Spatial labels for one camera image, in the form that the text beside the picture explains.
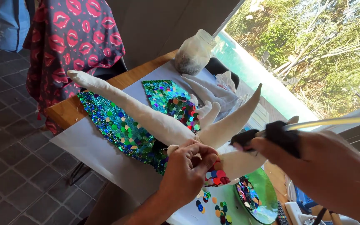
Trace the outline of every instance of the swimming pool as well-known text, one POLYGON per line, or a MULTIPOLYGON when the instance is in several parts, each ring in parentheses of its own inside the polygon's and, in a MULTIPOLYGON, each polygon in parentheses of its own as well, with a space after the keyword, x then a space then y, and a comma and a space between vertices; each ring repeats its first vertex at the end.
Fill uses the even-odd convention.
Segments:
POLYGON ((284 117, 298 115, 299 122, 318 120, 308 107, 297 99, 280 81, 270 74, 254 57, 236 43, 226 32, 215 38, 217 45, 213 54, 252 89, 260 83, 262 96, 284 117))

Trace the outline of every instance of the human hand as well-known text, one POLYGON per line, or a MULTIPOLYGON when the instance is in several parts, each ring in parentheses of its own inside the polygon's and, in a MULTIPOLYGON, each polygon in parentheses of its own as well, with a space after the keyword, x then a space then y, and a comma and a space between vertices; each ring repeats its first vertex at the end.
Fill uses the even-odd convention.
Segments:
POLYGON ((262 137, 254 138, 251 146, 315 202, 360 221, 360 153, 333 132, 299 136, 301 159, 262 137))
POLYGON ((190 139, 169 156, 157 195, 171 202, 174 211, 191 202, 201 191, 205 176, 217 160, 217 151, 190 139))

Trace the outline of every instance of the green foliage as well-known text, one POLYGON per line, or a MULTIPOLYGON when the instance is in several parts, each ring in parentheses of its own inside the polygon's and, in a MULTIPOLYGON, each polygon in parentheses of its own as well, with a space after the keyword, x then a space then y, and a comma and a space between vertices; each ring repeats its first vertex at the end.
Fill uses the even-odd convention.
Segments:
POLYGON ((298 78, 290 91, 319 117, 360 108, 360 0, 265 0, 264 11, 251 10, 256 4, 247 0, 225 31, 258 59, 268 51, 278 75, 298 78))

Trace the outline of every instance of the gray tile floor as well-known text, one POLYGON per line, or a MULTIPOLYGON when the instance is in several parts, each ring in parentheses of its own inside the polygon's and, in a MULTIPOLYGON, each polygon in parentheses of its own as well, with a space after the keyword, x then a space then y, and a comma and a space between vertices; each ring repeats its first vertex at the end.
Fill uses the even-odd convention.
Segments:
POLYGON ((39 130, 44 121, 25 87, 28 57, 0 50, 0 225, 76 225, 106 180, 93 171, 67 184, 78 160, 39 130))

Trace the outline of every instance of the round green plate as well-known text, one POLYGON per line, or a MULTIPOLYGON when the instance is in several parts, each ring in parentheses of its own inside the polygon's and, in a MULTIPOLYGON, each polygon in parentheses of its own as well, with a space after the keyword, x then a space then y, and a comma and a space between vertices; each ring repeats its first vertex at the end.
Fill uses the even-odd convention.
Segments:
POLYGON ((262 168, 259 168, 246 176, 248 181, 252 183, 262 205, 255 210, 247 208, 238 194, 236 185, 234 185, 234 191, 239 197, 239 201, 244 206, 245 210, 247 210, 258 222, 266 225, 272 224, 276 220, 278 212, 277 196, 272 182, 262 168))

